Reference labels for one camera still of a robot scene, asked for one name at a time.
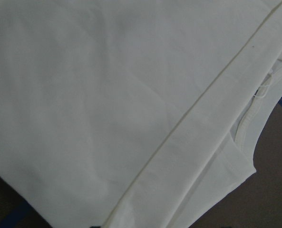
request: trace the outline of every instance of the brown floor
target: brown floor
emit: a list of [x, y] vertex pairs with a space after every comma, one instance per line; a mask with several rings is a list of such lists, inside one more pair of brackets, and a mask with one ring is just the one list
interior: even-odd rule
[[[282, 108], [276, 105], [256, 146], [257, 172], [190, 228], [282, 228]], [[0, 179], [0, 221], [22, 202]], [[16, 228], [49, 228], [35, 211]]]

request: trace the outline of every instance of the dark surface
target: dark surface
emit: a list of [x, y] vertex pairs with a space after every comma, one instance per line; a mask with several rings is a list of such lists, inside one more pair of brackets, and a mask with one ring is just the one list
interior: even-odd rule
[[[277, 105], [256, 146], [257, 172], [190, 228], [282, 228], [282, 108]], [[23, 198], [0, 178], [0, 221]], [[16, 228], [50, 228], [34, 210]]]

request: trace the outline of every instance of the white cloth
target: white cloth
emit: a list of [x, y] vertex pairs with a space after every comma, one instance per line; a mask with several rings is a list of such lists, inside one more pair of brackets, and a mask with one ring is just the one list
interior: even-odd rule
[[188, 227], [255, 172], [279, 57], [280, 0], [0, 0], [0, 176], [56, 228]]

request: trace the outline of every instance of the white garment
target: white garment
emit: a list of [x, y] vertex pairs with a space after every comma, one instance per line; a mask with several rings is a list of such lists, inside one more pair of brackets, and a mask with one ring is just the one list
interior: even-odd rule
[[255, 172], [278, 58], [280, 0], [0, 0], [0, 176], [56, 228], [188, 227]]

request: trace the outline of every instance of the white fabric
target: white fabric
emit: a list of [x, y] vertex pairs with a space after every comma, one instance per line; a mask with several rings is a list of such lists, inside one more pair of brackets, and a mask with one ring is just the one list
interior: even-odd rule
[[279, 0], [0, 0], [0, 176], [56, 228], [185, 228], [281, 53]]

